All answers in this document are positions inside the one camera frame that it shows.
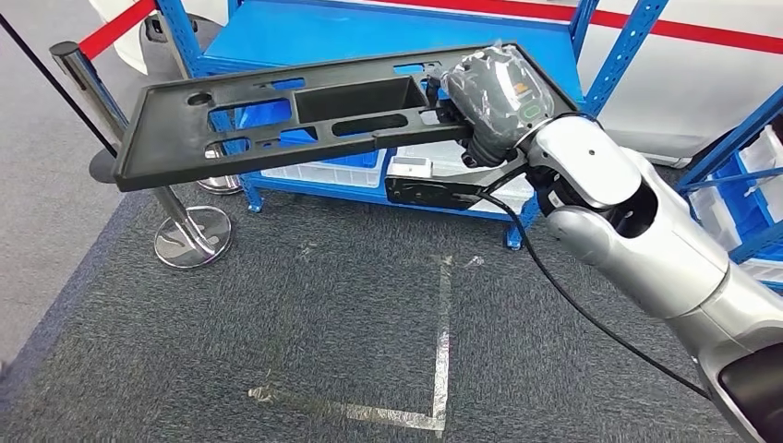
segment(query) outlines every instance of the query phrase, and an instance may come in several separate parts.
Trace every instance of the floor marking line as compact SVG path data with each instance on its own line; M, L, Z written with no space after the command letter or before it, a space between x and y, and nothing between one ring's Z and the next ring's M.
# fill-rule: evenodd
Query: floor marking line
M446 419L446 401L449 398L449 311L452 309L452 257L440 263L440 290L438 309L438 348L435 354L435 390L432 398L432 417Z
M275 389L269 385L251 389L247 392L247 396L263 403L284 404L299 410L323 413L325 415L340 415L352 420L425 429L428 431L443 431L445 428L445 420L433 418L423 413L409 413L407 411L375 408L360 404L311 399L304 395Z

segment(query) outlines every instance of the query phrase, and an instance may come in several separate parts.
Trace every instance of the blue shelving unit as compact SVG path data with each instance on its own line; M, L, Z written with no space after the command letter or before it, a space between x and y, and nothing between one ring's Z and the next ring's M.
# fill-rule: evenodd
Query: blue shelving unit
M497 40L516 41L584 110L598 115L667 2L638 1L586 96L582 94L576 63L598 0L582 0L570 23L327 0L229 0L228 24L204 52L199 49L180 0L158 0L158 7L191 77L448 46L489 45ZM218 131L230 129L231 122L228 114L212 118ZM230 143L226 146L229 151L240 148ZM388 161L385 159L384 171ZM392 205L386 199L382 179L377 188L361 188L250 173L240 176L240 183L249 208L254 211L260 211L263 204L260 189ZM416 209L509 220L505 215L483 211ZM537 213L533 198L523 209L524 222L532 222ZM520 247L521 236L515 228L507 234L507 244Z
M739 155L739 151L781 113L783 86L695 164L677 186L677 191L683 197L699 188L717 187L741 238L741 245L729 251L729 257L736 263L743 263L754 257L783 261L783 221L772 220L761 191L747 193L749 187L755 186L758 179L783 174L783 168L748 173ZM781 283L765 283L772 289L783 291Z

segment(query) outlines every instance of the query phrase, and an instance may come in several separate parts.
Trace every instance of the black plastic panel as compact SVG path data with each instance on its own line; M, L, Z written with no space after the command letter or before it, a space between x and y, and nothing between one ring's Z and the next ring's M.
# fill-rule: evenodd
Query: black plastic panel
M783 442L783 343L723 368L720 386L769 442Z
M177 81L144 89L114 165L117 186L133 191L315 162L385 148L470 138L464 123L425 124L427 69L456 65L484 46L387 55L327 64ZM528 58L549 84L557 114L574 102ZM410 73L399 66L422 66ZM289 101L291 118L272 125L212 130L212 112ZM317 141L280 147L281 132L307 129ZM207 159L209 145L243 139L247 150Z

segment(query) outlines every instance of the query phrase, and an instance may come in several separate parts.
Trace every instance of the transparent plastic cover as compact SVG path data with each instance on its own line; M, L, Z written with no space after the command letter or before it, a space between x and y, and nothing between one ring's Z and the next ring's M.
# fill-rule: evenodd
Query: transparent plastic cover
M495 45L470 54L440 80L474 126L468 151L479 162L497 160L554 111L547 83L514 46Z

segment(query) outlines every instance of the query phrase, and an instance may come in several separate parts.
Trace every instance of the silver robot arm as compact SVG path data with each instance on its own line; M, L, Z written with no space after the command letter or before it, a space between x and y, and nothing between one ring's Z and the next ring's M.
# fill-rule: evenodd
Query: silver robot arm
M783 440L783 298L729 260L650 162L593 122L555 120L526 155L556 172L539 191L551 232L666 321L743 438Z
M783 441L783 298L729 260L644 157L583 116L553 116L513 47L478 51L440 79L474 128L465 164L527 162L563 245L666 321L743 438Z

